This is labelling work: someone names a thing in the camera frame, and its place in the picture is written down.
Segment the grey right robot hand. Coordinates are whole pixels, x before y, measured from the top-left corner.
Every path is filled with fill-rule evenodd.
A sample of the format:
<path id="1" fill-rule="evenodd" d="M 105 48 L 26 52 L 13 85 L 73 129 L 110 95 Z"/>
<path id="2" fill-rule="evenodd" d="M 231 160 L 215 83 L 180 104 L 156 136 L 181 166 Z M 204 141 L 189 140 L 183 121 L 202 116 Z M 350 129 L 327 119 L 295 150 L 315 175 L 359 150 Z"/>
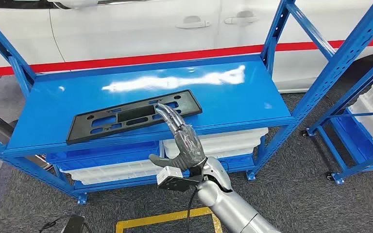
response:
<path id="1" fill-rule="evenodd" d="M 149 155 L 149 160 L 159 167 L 171 166 L 185 171 L 198 166 L 206 160 L 202 144 L 191 125 L 187 125 L 177 111 L 165 104 L 158 104 L 157 113 L 167 123 L 173 134 L 179 154 L 173 159 L 164 159 L 155 154 Z"/>

